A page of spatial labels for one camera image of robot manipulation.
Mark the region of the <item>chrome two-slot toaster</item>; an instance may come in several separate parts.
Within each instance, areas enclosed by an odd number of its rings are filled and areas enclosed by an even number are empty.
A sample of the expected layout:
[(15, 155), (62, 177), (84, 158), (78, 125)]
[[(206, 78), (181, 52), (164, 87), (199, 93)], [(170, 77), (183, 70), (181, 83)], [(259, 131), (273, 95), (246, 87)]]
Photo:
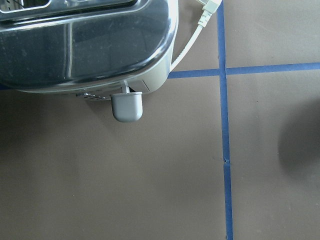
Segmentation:
[(3, 0), (0, 83), (109, 100), (117, 121), (135, 122), (169, 76), (178, 23), (176, 0)]

